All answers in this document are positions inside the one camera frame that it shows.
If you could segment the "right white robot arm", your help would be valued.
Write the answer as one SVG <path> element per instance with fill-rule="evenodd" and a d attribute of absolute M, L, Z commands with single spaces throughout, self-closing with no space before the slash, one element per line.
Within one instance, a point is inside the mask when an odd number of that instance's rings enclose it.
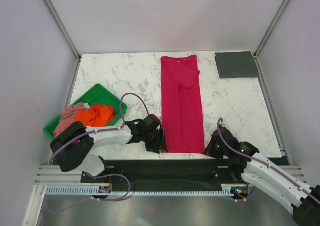
<path fill-rule="evenodd" d="M 203 153 L 215 159 L 227 157 L 228 179 L 243 181 L 268 194 L 292 214 L 297 225 L 319 225 L 319 186 L 311 187 L 294 178 L 249 142 L 239 142 L 227 128 L 214 131 Z"/>

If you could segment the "magenta t-shirt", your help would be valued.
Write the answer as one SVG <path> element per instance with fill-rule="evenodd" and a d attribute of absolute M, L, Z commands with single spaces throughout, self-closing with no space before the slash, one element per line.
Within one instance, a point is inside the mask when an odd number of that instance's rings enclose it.
<path fill-rule="evenodd" d="M 196 55 L 161 57 L 161 115 L 169 153 L 201 154 L 204 115 Z"/>

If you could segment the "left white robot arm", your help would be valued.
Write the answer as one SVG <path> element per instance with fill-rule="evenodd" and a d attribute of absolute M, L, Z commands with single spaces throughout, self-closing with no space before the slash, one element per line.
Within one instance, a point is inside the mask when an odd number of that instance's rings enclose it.
<path fill-rule="evenodd" d="M 92 127 L 74 122 L 51 143 L 52 156 L 49 164 L 56 163 L 62 172 L 81 170 L 98 182 L 106 182 L 110 171 L 101 156 L 92 150 L 113 144 L 143 142 L 146 151 L 167 152 L 164 128 L 160 119 L 149 114 L 145 119 L 125 121 L 121 126 Z"/>

